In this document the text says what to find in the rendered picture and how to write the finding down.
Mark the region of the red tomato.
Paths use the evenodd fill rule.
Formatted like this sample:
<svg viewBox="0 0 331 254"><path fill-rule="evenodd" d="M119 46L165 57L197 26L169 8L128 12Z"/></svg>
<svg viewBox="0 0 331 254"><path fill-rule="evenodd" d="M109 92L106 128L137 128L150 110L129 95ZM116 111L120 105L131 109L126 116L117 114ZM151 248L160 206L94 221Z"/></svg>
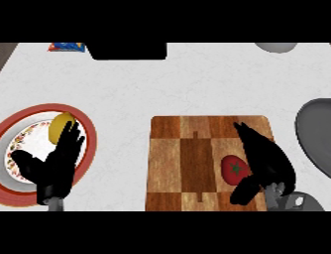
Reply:
<svg viewBox="0 0 331 254"><path fill-rule="evenodd" d="M249 164L236 155L228 155L222 159L222 177L231 186L237 186L249 176Z"/></svg>

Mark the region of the blue and red packet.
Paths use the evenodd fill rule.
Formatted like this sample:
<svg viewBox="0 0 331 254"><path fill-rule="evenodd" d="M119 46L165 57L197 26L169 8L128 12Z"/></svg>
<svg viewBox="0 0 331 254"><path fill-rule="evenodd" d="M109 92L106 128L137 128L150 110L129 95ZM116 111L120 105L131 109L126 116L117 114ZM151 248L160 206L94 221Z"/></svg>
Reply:
<svg viewBox="0 0 331 254"><path fill-rule="evenodd" d="M53 43L51 52L85 52L85 43Z"/></svg>

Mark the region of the grey bowl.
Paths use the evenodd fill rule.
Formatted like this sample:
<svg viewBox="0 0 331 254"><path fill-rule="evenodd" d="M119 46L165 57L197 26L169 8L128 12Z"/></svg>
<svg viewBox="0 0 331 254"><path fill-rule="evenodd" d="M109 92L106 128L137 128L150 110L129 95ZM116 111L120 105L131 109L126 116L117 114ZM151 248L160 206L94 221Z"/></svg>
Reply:
<svg viewBox="0 0 331 254"><path fill-rule="evenodd" d="M270 53L289 53L298 46L296 43L256 43L256 45Z"/></svg>

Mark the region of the wooden checkered cutting board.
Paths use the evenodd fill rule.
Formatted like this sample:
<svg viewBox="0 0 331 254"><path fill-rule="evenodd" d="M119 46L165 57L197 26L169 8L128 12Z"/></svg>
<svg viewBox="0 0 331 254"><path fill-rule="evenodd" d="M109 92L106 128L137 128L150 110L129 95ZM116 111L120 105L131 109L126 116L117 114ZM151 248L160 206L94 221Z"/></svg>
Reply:
<svg viewBox="0 0 331 254"><path fill-rule="evenodd" d="M265 195L231 204L236 187L225 181L222 160L247 157L236 123L272 136L264 116L156 116L148 156L148 211L267 210Z"/></svg>

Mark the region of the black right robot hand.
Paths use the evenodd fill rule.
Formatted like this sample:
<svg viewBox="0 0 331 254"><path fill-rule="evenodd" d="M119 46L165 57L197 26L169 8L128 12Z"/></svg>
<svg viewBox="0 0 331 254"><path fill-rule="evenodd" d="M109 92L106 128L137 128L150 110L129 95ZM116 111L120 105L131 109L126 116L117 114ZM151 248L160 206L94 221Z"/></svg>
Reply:
<svg viewBox="0 0 331 254"><path fill-rule="evenodd" d="M262 189L280 186L274 199L289 196L296 189L296 171L280 146L246 124L236 123L244 143L252 175L244 177L231 196L231 203L249 205Z"/></svg>

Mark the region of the yellow lemon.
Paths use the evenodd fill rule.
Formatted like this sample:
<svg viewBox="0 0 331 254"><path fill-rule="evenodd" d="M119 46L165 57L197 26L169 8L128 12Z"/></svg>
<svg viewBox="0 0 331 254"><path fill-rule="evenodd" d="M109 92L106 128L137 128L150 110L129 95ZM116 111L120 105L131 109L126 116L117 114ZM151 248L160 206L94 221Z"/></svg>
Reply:
<svg viewBox="0 0 331 254"><path fill-rule="evenodd" d="M50 141L54 145L57 145L60 142L60 138L69 122L76 123L76 117L70 112L61 113L53 120L50 126Z"/></svg>

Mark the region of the black appliance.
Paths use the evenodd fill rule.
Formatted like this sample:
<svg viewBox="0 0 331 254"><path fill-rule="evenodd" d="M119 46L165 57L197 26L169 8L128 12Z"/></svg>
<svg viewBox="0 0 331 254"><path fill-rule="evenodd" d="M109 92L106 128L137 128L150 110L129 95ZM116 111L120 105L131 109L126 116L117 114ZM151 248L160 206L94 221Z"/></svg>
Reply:
<svg viewBox="0 0 331 254"><path fill-rule="evenodd" d="M166 43L88 43L98 61L160 61L168 57Z"/></svg>

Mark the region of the white floral plate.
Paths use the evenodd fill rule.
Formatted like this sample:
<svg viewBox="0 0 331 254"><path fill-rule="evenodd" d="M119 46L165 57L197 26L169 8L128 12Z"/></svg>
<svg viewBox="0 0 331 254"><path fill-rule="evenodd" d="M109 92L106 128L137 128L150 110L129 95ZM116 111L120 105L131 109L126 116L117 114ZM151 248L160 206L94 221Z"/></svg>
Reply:
<svg viewBox="0 0 331 254"><path fill-rule="evenodd" d="M20 173L11 153L24 150L42 161L55 151L57 145L50 140L50 126L60 111L48 111L22 119L10 125L0 136L0 185L11 191L33 192L38 187Z"/></svg>

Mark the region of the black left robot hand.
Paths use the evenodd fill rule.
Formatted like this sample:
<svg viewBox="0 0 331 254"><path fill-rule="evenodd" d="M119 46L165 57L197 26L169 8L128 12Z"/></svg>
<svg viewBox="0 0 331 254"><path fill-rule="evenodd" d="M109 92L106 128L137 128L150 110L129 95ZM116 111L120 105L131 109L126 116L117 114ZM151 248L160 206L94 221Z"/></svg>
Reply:
<svg viewBox="0 0 331 254"><path fill-rule="evenodd" d="M39 205L58 203L72 193L85 141L79 127L79 123L73 121L67 123L57 149L45 161L24 150L17 150L11 154L23 177L38 186Z"/></svg>

